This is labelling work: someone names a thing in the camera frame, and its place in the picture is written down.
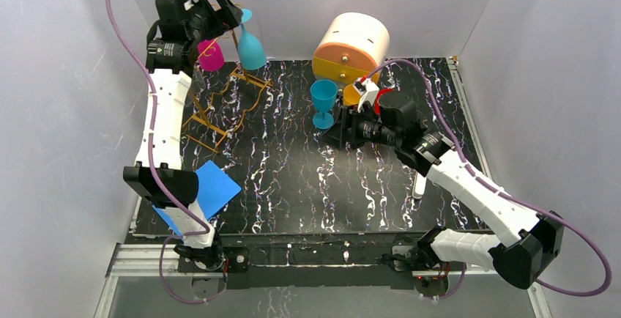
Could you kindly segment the yellow plastic wine glass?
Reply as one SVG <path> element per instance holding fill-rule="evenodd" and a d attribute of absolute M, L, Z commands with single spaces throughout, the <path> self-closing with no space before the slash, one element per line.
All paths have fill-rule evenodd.
<path fill-rule="evenodd" d="M 343 105 L 357 106 L 359 104 L 361 94 L 356 90 L 354 84 L 349 84 L 343 89 Z"/>

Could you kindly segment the teal wine glass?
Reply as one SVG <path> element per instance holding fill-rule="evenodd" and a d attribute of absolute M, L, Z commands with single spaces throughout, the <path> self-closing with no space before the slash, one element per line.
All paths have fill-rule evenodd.
<path fill-rule="evenodd" d="M 267 63 L 267 56 L 260 40 L 245 26 L 251 17 L 252 12 L 249 9 L 242 9 L 242 20 L 239 25 L 242 33 L 238 39 L 237 52 L 243 69 L 258 70 Z"/>
<path fill-rule="evenodd" d="M 316 109 L 313 125 L 319 130 L 328 130 L 334 123 L 332 109 L 335 105 L 338 88 L 331 80 L 323 79 L 314 82 L 310 88 L 311 102 Z"/>

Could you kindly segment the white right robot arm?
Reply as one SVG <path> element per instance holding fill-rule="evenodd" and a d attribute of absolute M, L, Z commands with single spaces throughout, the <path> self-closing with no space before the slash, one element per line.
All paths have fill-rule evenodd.
<path fill-rule="evenodd" d="M 335 149 L 358 149 L 367 143 L 393 148 L 402 164 L 450 192 L 492 230 L 492 234 L 475 234 L 437 226 L 418 240 L 416 263 L 478 265 L 495 270 L 519 289 L 529 288 L 558 256 L 563 225 L 554 215 L 502 198 L 499 187 L 484 176 L 472 176 L 453 142 L 425 127 L 407 96 L 388 92 L 376 104 L 379 114 L 368 103 L 343 107 L 338 121 L 320 140 Z"/>

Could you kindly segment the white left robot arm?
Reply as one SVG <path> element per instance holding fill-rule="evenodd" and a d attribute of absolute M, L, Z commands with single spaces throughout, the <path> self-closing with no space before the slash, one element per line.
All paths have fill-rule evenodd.
<path fill-rule="evenodd" d="M 147 35 L 145 69 L 149 99 L 143 141 L 123 180 L 163 218 L 182 244 L 175 251 L 213 266 L 222 242 L 209 219 L 241 187 L 212 161 L 184 170 L 180 137 L 185 99 L 192 84 L 198 44 L 239 25 L 242 12 L 229 0 L 155 0 L 158 20 Z"/>

